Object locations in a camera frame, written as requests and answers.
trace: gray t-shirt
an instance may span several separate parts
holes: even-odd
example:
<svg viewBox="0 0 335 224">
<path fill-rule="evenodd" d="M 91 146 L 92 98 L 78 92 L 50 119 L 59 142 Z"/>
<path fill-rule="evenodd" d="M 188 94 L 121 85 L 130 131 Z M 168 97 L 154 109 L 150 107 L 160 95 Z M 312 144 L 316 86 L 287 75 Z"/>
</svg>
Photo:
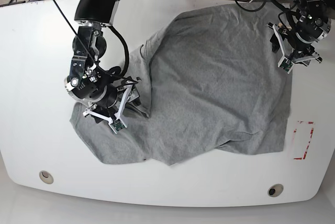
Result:
<svg viewBox="0 0 335 224">
<path fill-rule="evenodd" d="M 152 158 L 172 165 L 214 148 L 282 151 L 292 75 L 277 67 L 281 53 L 272 52 L 266 25 L 278 12 L 272 4 L 257 13 L 234 4 L 178 15 L 130 55 L 127 75 L 142 79 L 141 116 L 115 135 L 76 104 L 76 133 L 106 164 Z"/>
</svg>

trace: white bracket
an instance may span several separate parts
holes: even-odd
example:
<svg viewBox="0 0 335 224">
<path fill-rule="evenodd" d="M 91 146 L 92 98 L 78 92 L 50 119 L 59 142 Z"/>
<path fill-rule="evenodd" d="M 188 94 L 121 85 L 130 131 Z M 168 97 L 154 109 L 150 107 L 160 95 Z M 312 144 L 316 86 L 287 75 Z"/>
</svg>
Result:
<svg viewBox="0 0 335 224">
<path fill-rule="evenodd" d="M 279 27 L 277 25 L 272 25 L 272 29 L 274 31 L 274 34 L 276 35 L 276 38 L 278 39 L 278 42 L 279 42 L 279 45 L 281 47 L 281 51 L 282 51 L 282 54 L 283 56 L 281 57 L 281 59 L 279 60 L 278 62 L 278 68 L 282 65 L 283 62 L 287 62 L 290 60 L 288 59 L 289 58 L 289 55 L 290 53 L 287 52 L 285 46 L 284 46 L 284 42 L 283 42 L 283 39 L 281 37 L 281 35 L 279 34 L 278 30 L 279 30 Z M 291 72 L 291 70 L 293 69 L 293 66 L 294 66 L 294 63 L 292 63 L 292 67 L 288 70 L 287 74 L 289 74 Z"/>
<path fill-rule="evenodd" d="M 112 129 L 112 131 L 115 134 L 117 134 L 118 129 L 116 129 L 115 126 L 113 125 L 114 122 L 120 121 L 125 126 L 125 128 L 127 128 L 128 124 L 127 124 L 126 118 L 123 116 L 123 112 L 125 110 L 126 103 L 129 99 L 129 94 L 131 92 L 132 85 L 125 85 L 125 87 L 127 87 L 127 88 L 122 95 L 122 99 L 121 99 L 119 109 L 114 114 L 114 116 L 116 117 L 115 121 L 111 117 L 106 117 L 106 116 L 101 115 L 99 113 L 95 113 L 94 111 L 92 111 L 91 107 L 88 107 L 88 108 L 85 109 L 85 111 L 83 112 L 84 117 L 86 117 L 88 115 L 92 115 L 94 117 L 97 117 L 97 118 L 100 118 L 100 119 L 103 119 L 103 120 L 107 121 L 108 125 L 110 126 L 110 128 Z"/>
</svg>

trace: t-shirt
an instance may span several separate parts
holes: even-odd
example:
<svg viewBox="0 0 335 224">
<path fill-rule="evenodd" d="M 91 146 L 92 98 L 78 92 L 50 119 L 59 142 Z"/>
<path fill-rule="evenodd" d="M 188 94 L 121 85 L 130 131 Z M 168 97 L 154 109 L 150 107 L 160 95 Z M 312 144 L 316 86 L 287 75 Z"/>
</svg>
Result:
<svg viewBox="0 0 335 224">
<path fill-rule="evenodd" d="M 277 67 L 280 51 L 272 52 L 267 23 L 278 12 L 270 3 L 256 13 L 233 4 L 178 15 L 130 54 L 126 76 L 142 79 L 142 105 L 127 107 L 128 128 L 116 135 L 76 104 L 74 130 L 106 164 L 172 165 L 214 148 L 282 151 L 292 75 Z"/>
</svg>

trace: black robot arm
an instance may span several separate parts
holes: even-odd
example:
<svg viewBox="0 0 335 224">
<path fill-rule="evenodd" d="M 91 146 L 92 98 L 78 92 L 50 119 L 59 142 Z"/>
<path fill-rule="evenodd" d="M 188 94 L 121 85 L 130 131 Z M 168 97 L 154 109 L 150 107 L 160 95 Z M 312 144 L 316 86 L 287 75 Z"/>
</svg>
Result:
<svg viewBox="0 0 335 224">
<path fill-rule="evenodd" d="M 131 77 L 124 77 L 129 65 L 129 51 L 123 37 L 113 27 L 120 0 L 80 0 L 75 21 L 80 26 L 73 40 L 73 58 L 65 89 L 77 101 L 87 106 L 84 116 L 91 115 L 96 122 L 108 121 L 114 133 L 126 128 L 123 111 L 126 104 L 140 105 L 139 93 Z M 125 64 L 105 71 L 100 66 L 107 43 L 102 29 L 108 27 L 121 41 L 125 50 Z M 122 80 L 117 87 L 113 83 Z"/>
<path fill-rule="evenodd" d="M 288 73 L 294 64 L 308 66 L 311 60 L 322 62 L 322 58 L 315 51 L 312 43 L 319 42 L 325 38 L 331 29 L 331 19 L 327 10 L 334 8 L 335 0 L 295 0 L 297 9 L 295 12 L 271 0 L 286 14 L 290 28 L 285 25 L 280 27 L 273 24 L 269 26 L 275 30 L 270 42 L 273 44 L 273 51 L 284 48 L 283 40 L 287 39 L 293 48 L 292 52 L 283 51 L 283 57 L 278 67 Z"/>
</svg>

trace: cloth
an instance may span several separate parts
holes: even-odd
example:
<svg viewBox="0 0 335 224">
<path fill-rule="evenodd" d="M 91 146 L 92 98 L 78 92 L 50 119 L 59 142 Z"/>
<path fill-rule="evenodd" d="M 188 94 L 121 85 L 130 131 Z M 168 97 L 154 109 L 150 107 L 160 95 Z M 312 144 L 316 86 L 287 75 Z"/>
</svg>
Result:
<svg viewBox="0 0 335 224">
<path fill-rule="evenodd" d="M 272 52 L 266 25 L 278 12 L 272 4 L 257 13 L 222 5 L 178 15 L 130 55 L 127 75 L 142 79 L 142 113 L 115 135 L 76 104 L 73 128 L 106 164 L 172 165 L 214 148 L 282 151 L 292 75 L 277 67 L 281 53 Z"/>
</svg>

